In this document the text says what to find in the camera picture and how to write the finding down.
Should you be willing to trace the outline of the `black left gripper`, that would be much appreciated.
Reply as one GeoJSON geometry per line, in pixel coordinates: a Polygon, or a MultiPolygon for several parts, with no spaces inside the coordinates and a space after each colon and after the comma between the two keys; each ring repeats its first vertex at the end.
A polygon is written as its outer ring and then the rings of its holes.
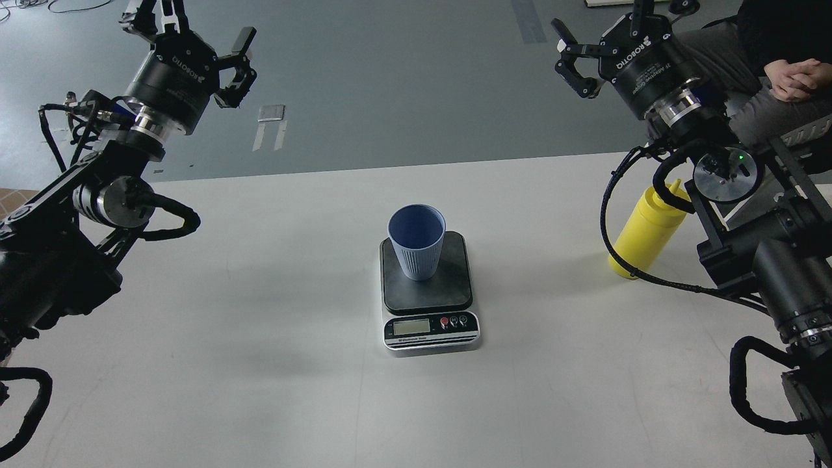
{"type": "Polygon", "coordinates": [[[190,31],[184,1],[131,1],[119,25],[151,44],[125,95],[134,107],[167,115],[185,135],[195,131],[212,94],[221,109],[237,109],[257,78],[248,56],[255,27],[243,27],[231,53],[216,62],[211,45],[184,34],[190,31]],[[234,77],[219,89],[219,71],[226,70],[234,77]]]}

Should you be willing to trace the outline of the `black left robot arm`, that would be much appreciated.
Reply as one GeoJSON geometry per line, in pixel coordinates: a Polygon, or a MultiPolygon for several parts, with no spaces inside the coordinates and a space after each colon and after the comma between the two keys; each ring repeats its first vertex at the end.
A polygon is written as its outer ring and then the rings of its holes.
{"type": "Polygon", "coordinates": [[[139,240],[193,234],[200,217],[156,193],[142,178],[174,134],[190,135],[211,99],[240,107],[257,72],[244,27],[219,55],[190,29],[184,3],[133,1],[122,29],[149,44],[148,56],[119,97],[95,90],[39,108],[42,133],[60,175],[2,219],[1,341],[8,359],[24,340],[66,316],[88,315],[121,290],[117,268],[139,240]]]}

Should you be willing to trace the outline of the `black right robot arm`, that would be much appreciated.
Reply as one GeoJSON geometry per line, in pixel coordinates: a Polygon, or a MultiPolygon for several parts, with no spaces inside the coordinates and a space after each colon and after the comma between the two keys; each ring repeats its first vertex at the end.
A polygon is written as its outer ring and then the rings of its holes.
{"type": "Polygon", "coordinates": [[[747,151],[730,130],[726,95],[681,50],[672,21],[651,1],[636,1],[601,35],[580,44],[555,18],[560,36],[556,71],[582,98],[611,83],[656,142],[632,148],[611,174],[601,198],[601,238],[627,276],[707,294],[764,312],[783,349],[743,337],[730,353],[730,397],[747,423],[773,434],[803,435],[815,466],[830,466],[830,204],[808,173],[805,158],[778,137],[761,154],[747,151]],[[707,240],[699,262],[715,283],[698,287],[655,278],[622,257],[607,234],[607,205],[626,171],[642,158],[659,166],[645,204],[698,216],[707,240]],[[747,400],[749,352],[786,367],[782,383],[795,421],[761,417],[747,400]]]}

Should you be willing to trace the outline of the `person's clasped hands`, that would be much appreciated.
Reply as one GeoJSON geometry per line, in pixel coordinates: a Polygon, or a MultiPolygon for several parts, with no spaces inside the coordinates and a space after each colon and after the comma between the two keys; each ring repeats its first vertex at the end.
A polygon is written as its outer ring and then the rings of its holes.
{"type": "Polygon", "coordinates": [[[820,97],[830,87],[831,65],[816,59],[789,63],[777,60],[763,66],[772,96],[784,103],[801,103],[820,97]]]}

